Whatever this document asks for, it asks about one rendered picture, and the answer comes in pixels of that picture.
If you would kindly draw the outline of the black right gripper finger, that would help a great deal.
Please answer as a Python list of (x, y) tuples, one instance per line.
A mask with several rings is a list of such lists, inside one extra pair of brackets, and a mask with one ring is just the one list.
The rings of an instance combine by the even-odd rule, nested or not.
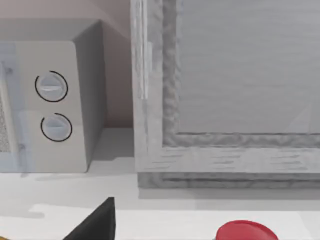
[(62, 240), (115, 240), (115, 198), (108, 197)]

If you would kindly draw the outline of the smaller microwave knob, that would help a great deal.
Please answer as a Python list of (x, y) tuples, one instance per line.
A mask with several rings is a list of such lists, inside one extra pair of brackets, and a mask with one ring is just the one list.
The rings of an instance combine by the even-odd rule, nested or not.
[(56, 143), (66, 141), (73, 133), (71, 121), (61, 113), (53, 113), (43, 117), (40, 122), (40, 129), (48, 140)]

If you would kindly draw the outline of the pale microwave oven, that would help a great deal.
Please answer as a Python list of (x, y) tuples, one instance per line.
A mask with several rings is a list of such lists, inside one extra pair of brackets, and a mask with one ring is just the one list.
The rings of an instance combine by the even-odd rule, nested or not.
[[(67, 96), (41, 99), (35, 79), (64, 76)], [(89, 18), (0, 19), (0, 173), (84, 173), (106, 118), (102, 23)], [(47, 139), (43, 117), (66, 116), (72, 135)]]

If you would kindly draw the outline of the larger microwave knob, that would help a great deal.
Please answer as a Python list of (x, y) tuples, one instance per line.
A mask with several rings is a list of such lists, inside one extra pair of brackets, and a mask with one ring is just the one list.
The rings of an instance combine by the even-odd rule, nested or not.
[(38, 75), (34, 81), (34, 88), (41, 99), (50, 103), (62, 101), (69, 90), (64, 76), (53, 70)]

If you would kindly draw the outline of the red round object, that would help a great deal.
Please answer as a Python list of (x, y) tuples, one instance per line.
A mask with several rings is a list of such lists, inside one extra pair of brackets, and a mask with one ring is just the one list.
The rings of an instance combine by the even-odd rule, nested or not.
[(232, 220), (218, 228), (214, 240), (279, 240), (265, 225), (250, 220)]

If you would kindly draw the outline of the grey cabinet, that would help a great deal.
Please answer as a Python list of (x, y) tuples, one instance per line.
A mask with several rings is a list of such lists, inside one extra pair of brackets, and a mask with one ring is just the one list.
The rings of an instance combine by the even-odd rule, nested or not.
[(320, 189), (320, 0), (130, 0), (140, 188)]

